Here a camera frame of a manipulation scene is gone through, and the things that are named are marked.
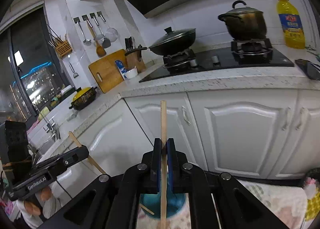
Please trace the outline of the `white gloved left hand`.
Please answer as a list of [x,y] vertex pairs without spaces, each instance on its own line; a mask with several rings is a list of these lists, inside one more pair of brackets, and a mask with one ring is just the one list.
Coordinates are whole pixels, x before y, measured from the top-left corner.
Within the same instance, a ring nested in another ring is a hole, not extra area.
[[44,223],[43,220],[52,217],[63,206],[53,192],[56,187],[57,182],[54,182],[29,198],[16,201],[17,208],[30,228],[38,228]]

